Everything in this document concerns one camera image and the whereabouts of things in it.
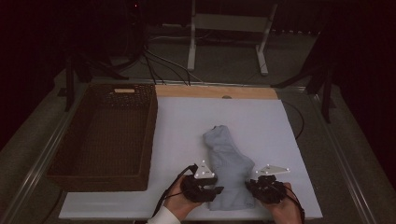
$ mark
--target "person's arm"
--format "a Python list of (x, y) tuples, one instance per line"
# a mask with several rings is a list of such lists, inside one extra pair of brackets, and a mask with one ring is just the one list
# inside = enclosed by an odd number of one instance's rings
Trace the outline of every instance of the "person's arm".
[[(291, 189), (290, 183), (284, 183), (285, 187)], [(288, 195), (295, 199), (294, 194), (287, 189)], [(274, 218), (276, 224), (302, 224), (300, 210), (289, 198), (285, 198), (281, 203), (262, 203)]]
[(148, 220), (148, 224), (180, 224), (180, 221), (184, 220), (192, 209), (201, 205), (201, 203), (191, 202), (181, 193), (180, 184), (184, 177), (183, 175), (169, 190), (163, 207)]

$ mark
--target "person's right hand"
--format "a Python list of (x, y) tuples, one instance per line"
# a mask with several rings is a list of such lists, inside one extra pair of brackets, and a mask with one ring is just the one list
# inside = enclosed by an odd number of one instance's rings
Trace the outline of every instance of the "person's right hand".
[[(286, 188), (291, 189), (290, 183), (283, 183), (283, 185), (285, 185)], [(288, 189), (288, 195), (292, 199), (295, 199), (293, 193)], [(280, 203), (262, 203), (262, 206), (271, 212), (276, 224), (302, 224), (299, 208), (287, 197)]]

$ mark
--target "floor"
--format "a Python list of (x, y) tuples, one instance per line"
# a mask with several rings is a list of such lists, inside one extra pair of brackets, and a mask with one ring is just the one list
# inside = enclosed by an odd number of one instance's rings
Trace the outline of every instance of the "floor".
[[(150, 61), (151, 71), (158, 75), (158, 84), (183, 85), (182, 79), (188, 79), (189, 74), (181, 68), (187, 65), (189, 50), (188, 38), (181, 36), (188, 31), (177, 29), (177, 38), (172, 35), (173, 30), (160, 29), (156, 31), (162, 34), (155, 35), (149, 41), (148, 49), (152, 54), (146, 55), (157, 62)], [(195, 70), (190, 73), (191, 84), (268, 87), (296, 75), (316, 40), (310, 35), (270, 35), (266, 50), (269, 75), (265, 77), (260, 74), (256, 61), (256, 36), (222, 35), (228, 38), (220, 41), (218, 36), (208, 35), (205, 41), (198, 42)], [(122, 60), (113, 58), (114, 63)], [(98, 71), (92, 72), (97, 79), (107, 78)], [(144, 57), (120, 71), (120, 74), (129, 77), (130, 81), (153, 82)], [(284, 102), (290, 125), (298, 135), (297, 144), (323, 213), (323, 218), (307, 220), (306, 223), (395, 223), (396, 193), (380, 169), (340, 91), (336, 86), (332, 87), (332, 123), (328, 124), (318, 112), (320, 94), (307, 95), (304, 92), (307, 81), (309, 78), (286, 89), (276, 90)], [(32, 167), (36, 167), (35, 162), (43, 149), (54, 141), (51, 137), (58, 130), (57, 124), (67, 114), (64, 112), (64, 97), (57, 95), (60, 88), (65, 87), (64, 71), (55, 78), (55, 82), (55, 89), (0, 153), (0, 170), (3, 171), (0, 174), (0, 212), (4, 214), (1, 223), (132, 223), (131, 220), (57, 218), (65, 192), (44, 176), (33, 180), (33, 188), (28, 197), (24, 197), (25, 201), (16, 200), (19, 199), (16, 198), (19, 189), (26, 187), (22, 184), (26, 175)]]

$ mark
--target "person's left hand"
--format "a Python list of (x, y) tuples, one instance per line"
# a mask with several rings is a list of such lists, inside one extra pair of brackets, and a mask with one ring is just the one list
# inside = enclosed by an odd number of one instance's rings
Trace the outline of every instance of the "person's left hand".
[(177, 194), (175, 196), (169, 197), (165, 199), (165, 203), (163, 204), (169, 211), (171, 211), (178, 220), (183, 220), (189, 214), (192, 209), (200, 206), (202, 203), (193, 203), (192, 201), (188, 200), (181, 192), (180, 184), (181, 181), (186, 176), (183, 175), (175, 185), (169, 190), (167, 195), (171, 196)]

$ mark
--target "dark background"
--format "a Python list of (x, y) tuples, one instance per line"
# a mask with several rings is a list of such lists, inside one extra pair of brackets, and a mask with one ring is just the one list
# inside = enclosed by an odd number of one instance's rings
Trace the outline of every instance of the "dark background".
[[(241, 6), (238, 1), (200, 2), (198, 11), (211, 12), (221, 7), (223, 13), (262, 13), (260, 7)], [(190, 22), (190, 8), (191, 2), (185, 0), (2, 1), (0, 148), (53, 88), (53, 78), (64, 69), (68, 49), (78, 46), (98, 60), (105, 60), (109, 55), (133, 58), (144, 37), (136, 28), (128, 35), (135, 45), (120, 49), (113, 41), (120, 38), (119, 29), (128, 24), (137, 27), (145, 23), (185, 26)], [(304, 67), (336, 60), (333, 83), (340, 86), (394, 187), (395, 9), (395, 3), (386, 0), (286, 0), (279, 5), (273, 23), (273, 32), (278, 35), (284, 32), (326, 34), (318, 36)]]

